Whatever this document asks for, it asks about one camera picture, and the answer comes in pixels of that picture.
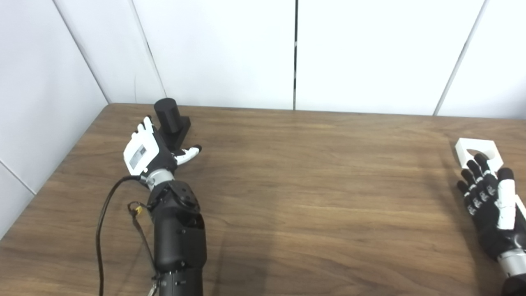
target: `wire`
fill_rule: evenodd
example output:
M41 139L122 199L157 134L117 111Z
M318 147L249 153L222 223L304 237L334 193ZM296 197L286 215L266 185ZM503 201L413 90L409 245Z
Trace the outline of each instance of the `wire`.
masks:
M148 241L146 240L146 236L144 235L143 228L140 226L139 221L137 220L137 215L139 214L139 212L137 212L137 208L132 209L132 207L131 207L132 204L138 204L139 206L144 208L146 211L148 211L148 214L150 214L150 217L151 217L151 212L150 212L149 207L146 206L145 204L141 203L141 202L132 201L132 202L128 203L128 212L132 216L131 217L131 219L132 219L131 221L132 221L133 225L135 226L135 229L137 230L137 232L140 234L140 238L143 241L143 244L144 244L144 246L146 248L146 252L148 252L148 256L150 258L150 265L151 265L151 268L153 269L153 271L155 273L154 279L157 280L159 278L159 271L155 268L155 261L154 261L153 255L151 254L150 246L148 245Z
M104 205L102 206L102 210L100 211L100 217L97 224L97 232L95 233L95 248L97 249L97 261L98 261L98 267L99 267L99 296L104 295L104 268L103 268L103 262L102 262L102 252L100 250L100 230L102 228L102 223L104 222L104 216L106 215L106 210L108 209L109 201L112 199L113 194L117 190L117 188L125 181L135 180L139 181L140 176L125 176L122 177L115 185L113 185L113 188L109 191L108 197L106 198L106 201L104 202Z

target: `wood grain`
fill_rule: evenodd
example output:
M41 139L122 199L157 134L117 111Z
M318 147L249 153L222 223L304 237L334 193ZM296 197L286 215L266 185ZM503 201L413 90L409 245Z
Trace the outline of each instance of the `wood grain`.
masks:
M207 227L205 295L499 294L454 185L452 145L492 139L526 196L525 121L181 107L176 171ZM1 295L95 295L103 200L127 171L122 151L151 105L106 107L0 241ZM146 295L152 275L125 210L125 183L103 228L106 295ZM151 242L153 228L142 224Z

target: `robotic arm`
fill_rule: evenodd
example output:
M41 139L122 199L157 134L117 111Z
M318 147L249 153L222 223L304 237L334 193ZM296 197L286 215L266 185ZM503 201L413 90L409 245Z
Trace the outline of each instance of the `robotic arm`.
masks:
M160 296L202 296L205 223L190 186L176 181L177 165L201 151L199 145L172 153L149 117L131 135L124 160L131 175L150 189L146 205L154 223L154 267Z
M482 154L462 171L466 180L457 187L477 230L483 251L497 261L507 276L502 296L526 295L526 220L524 205L515 194L513 171L502 168L495 176Z
M203 267L207 260L205 223L200 214L197 198L190 186L174 178L178 165L196 157L201 146L180 149L190 126L187 117L181 117L173 99L165 98L155 104L161 121L157 130L147 116L131 134L124 150L124 161L130 176L124 177L110 191L103 206L96 233L100 289L104 293L104 273L100 251L100 229L109 200L124 181L136 180L150 190L147 204L132 202L128 210L134 226L141 234L146 249L149 247L136 220L143 208L148 210L154 224L154 255L150 259L156 276L150 290L152 296L203 296ZM140 204L132 210L130 205Z

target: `prosthetic hand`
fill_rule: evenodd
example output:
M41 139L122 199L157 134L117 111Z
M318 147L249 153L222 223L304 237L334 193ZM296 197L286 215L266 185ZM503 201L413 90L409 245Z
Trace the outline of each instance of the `prosthetic hand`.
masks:
M146 208L154 223L154 268L160 296L202 296L205 223L190 186L174 179L177 165L195 157L201 147L170 151L150 117L137 126L124 150L131 175L150 189Z
M511 169L502 168L497 177L489 169L482 154L468 162L462 170L466 180L457 187L464 194L464 205L475 228L484 252L498 261L508 277L503 296L526 295L526 220L523 204L515 194Z

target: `black cylinder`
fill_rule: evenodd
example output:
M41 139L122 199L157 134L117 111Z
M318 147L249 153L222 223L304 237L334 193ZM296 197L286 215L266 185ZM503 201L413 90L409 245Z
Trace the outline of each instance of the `black cylinder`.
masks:
M159 296L203 296L203 270L163 274L159 279Z
M183 128L181 114L173 98L167 97L157 101L154 109L165 133L177 133Z

